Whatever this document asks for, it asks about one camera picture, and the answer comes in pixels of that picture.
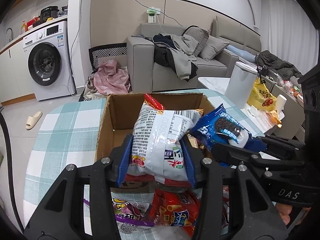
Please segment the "right hand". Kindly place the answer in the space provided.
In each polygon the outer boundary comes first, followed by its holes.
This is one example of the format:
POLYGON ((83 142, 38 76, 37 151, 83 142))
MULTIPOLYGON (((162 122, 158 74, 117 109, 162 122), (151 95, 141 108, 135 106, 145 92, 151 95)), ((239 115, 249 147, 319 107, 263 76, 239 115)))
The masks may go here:
MULTIPOLYGON (((289 224, 289 222, 290 222, 290 213, 292 212, 292 208, 293 207, 290 206, 290 205, 280 204, 280 203, 276 203, 275 207, 278 210, 279 215, 282 218, 282 220, 285 223, 285 225, 289 224)), ((310 207, 305 207, 305 208, 303 208, 303 210, 304 210, 304 214, 302 215, 301 219, 297 222, 297 225, 302 223, 303 219, 309 213, 311 208, 310 207)))

